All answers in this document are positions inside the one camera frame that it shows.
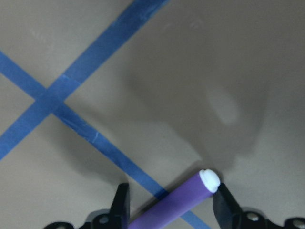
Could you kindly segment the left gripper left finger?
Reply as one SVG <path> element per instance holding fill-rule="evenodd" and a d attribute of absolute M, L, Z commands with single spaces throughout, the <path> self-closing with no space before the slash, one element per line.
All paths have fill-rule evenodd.
<path fill-rule="evenodd" d="M 130 187 L 121 183 L 117 187 L 110 209 L 111 229 L 127 229 L 130 220 Z"/>

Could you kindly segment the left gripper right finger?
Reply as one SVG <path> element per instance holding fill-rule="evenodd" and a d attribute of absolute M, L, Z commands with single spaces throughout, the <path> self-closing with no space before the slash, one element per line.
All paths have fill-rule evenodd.
<path fill-rule="evenodd" d="M 237 229 L 240 224 L 241 207 L 224 183 L 213 196 L 213 212 L 221 229 Z"/>

